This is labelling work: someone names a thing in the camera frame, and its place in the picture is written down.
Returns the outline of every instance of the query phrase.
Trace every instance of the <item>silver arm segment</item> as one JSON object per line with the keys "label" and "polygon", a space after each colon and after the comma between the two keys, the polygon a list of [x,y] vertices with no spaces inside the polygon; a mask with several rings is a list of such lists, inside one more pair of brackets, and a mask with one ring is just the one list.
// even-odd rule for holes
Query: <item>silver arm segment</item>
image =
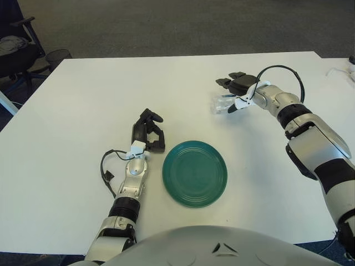
{"label": "silver arm segment", "polygon": [[126,154],[127,158],[132,156],[135,158],[126,164],[125,179],[118,190],[109,216],[103,221],[85,260],[106,262],[135,244],[135,223],[148,173],[146,159],[149,153],[144,149],[145,143],[134,141],[131,151]]}
{"label": "silver arm segment", "polygon": [[297,96],[274,85],[256,89],[253,101],[278,119],[290,140],[287,154],[305,176],[319,180],[338,240],[355,257],[355,166],[345,141]]}

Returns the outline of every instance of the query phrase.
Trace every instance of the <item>white table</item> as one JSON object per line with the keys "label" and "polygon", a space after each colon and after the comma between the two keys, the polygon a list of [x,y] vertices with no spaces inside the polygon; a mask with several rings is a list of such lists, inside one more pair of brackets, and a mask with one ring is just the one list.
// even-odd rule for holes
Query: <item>white table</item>
{"label": "white table", "polygon": [[[232,115],[209,110],[212,96],[227,93],[217,78],[256,75],[272,64],[299,73],[307,107],[355,153],[355,89],[336,73],[325,77],[334,62],[314,52],[65,60],[0,133],[0,251],[85,253],[113,203],[100,159],[111,148],[129,149],[132,125],[145,108],[164,118],[166,151],[149,161],[138,240],[193,224],[246,228],[290,243],[332,238],[320,185],[286,155],[277,120],[257,106]],[[263,78],[300,93],[286,70],[268,70]],[[165,156],[186,140],[213,145],[227,165],[226,189],[206,208],[179,205],[162,182]],[[124,166],[115,156],[105,164],[116,187]]]}

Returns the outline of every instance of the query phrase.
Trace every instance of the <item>green plate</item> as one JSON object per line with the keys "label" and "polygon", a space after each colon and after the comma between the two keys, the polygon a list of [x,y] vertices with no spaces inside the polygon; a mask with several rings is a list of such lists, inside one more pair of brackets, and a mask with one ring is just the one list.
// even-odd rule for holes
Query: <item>green plate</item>
{"label": "green plate", "polygon": [[211,145],[186,141],[175,146],[165,158],[163,181],[174,200],[201,208],[222,195],[227,184],[227,167]]}

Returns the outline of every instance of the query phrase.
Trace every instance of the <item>wire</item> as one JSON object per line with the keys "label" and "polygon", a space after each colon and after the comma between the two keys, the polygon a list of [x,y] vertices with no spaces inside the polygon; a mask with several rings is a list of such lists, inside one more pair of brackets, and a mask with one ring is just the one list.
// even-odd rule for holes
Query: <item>wire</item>
{"label": "wire", "polygon": [[319,251],[317,254],[321,254],[321,253],[323,253],[324,251],[326,251],[328,248],[330,248],[330,247],[332,246],[332,244],[334,244],[335,241],[337,240],[338,235],[339,235],[339,230],[338,230],[337,233],[335,234],[333,240],[332,240],[325,248],[323,248],[321,251]]}
{"label": "wire", "polygon": [[264,68],[262,71],[260,71],[260,73],[257,75],[256,77],[256,84],[255,84],[255,87],[254,87],[254,90],[253,90],[253,93],[250,97],[250,100],[254,97],[254,94],[255,94],[255,91],[256,91],[256,88],[257,88],[257,85],[260,81],[260,77],[261,75],[267,70],[267,69],[270,69],[270,68],[285,68],[289,71],[291,71],[296,79],[298,80],[298,82],[300,83],[300,88],[301,88],[301,98],[300,98],[300,101],[303,103],[304,100],[305,100],[305,87],[303,86],[303,83],[302,83],[302,80],[300,78],[300,76],[297,74],[296,71],[294,71],[292,68],[289,68],[288,66],[285,66],[285,65],[271,65],[271,66],[268,66],[267,68]]}
{"label": "wire", "polygon": [[18,104],[18,105],[23,105],[23,104],[20,104],[20,103],[18,103],[18,102],[16,102],[16,101],[11,101],[13,104]]}
{"label": "wire", "polygon": [[129,161],[129,160],[135,158],[135,157],[138,156],[138,155],[142,155],[144,152],[142,152],[142,153],[140,153],[140,154],[134,154],[131,158],[127,158],[127,159],[124,159],[124,158],[122,158],[122,157],[119,155],[119,152],[122,153],[122,154],[126,154],[126,153],[127,153],[126,151],[121,151],[121,150],[109,150],[109,151],[105,152],[104,156],[103,156],[102,159],[101,159],[101,163],[100,163],[101,178],[102,178],[102,180],[104,181],[104,183],[105,183],[105,185],[107,186],[107,188],[109,189],[109,191],[111,192],[112,196],[115,198],[115,197],[116,197],[116,193],[113,191],[113,189],[112,189],[112,187],[111,187],[111,185],[110,185],[110,180],[107,180],[107,179],[105,178],[104,167],[103,167],[103,163],[104,163],[105,158],[106,158],[108,155],[112,154],[113,152],[115,152],[115,153],[117,154],[117,156],[118,156],[121,160],[123,160],[123,161]]}

